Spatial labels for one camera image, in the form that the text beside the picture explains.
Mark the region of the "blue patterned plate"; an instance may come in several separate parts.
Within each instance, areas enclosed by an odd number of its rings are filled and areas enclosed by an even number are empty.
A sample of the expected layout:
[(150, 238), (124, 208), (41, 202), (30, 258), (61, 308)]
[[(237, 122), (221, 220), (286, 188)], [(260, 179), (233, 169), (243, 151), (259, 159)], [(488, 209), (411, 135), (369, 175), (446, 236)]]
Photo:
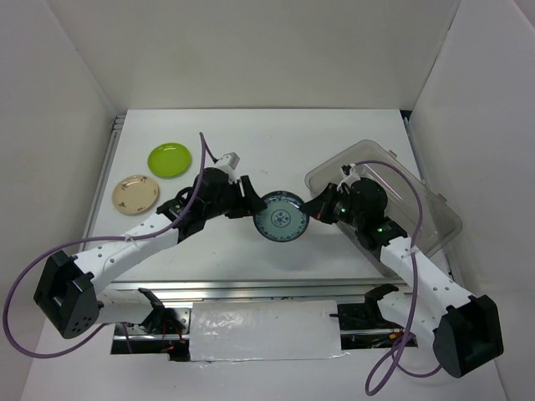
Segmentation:
[(308, 229), (309, 216), (300, 210), (304, 201), (292, 192), (272, 191), (261, 200), (266, 208), (253, 217), (256, 230), (273, 242), (295, 241)]

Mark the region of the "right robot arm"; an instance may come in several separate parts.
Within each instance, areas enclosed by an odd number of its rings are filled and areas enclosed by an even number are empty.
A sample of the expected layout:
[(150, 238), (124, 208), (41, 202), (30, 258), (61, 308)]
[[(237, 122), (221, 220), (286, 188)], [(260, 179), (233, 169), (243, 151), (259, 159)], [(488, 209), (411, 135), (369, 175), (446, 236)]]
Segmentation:
[(386, 215), (387, 205), (385, 190), (361, 178), (351, 185), (328, 184), (300, 210), (325, 224), (349, 226), (365, 250), (412, 288), (420, 319), (413, 333), (431, 345), (438, 363), (452, 377), (460, 378), (501, 356), (496, 303), (453, 282)]

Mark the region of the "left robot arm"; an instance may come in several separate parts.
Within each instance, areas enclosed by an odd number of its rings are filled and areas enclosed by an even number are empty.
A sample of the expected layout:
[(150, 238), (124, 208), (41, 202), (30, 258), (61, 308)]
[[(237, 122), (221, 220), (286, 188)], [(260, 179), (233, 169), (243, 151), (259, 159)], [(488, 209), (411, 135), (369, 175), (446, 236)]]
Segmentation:
[(97, 323), (104, 308), (98, 295), (120, 275), (202, 231), (210, 219), (255, 216), (266, 207), (248, 176), (232, 180), (224, 170), (205, 168), (192, 186), (123, 236), (101, 240), (94, 249), (72, 256), (54, 252), (33, 299), (63, 338), (76, 338)]

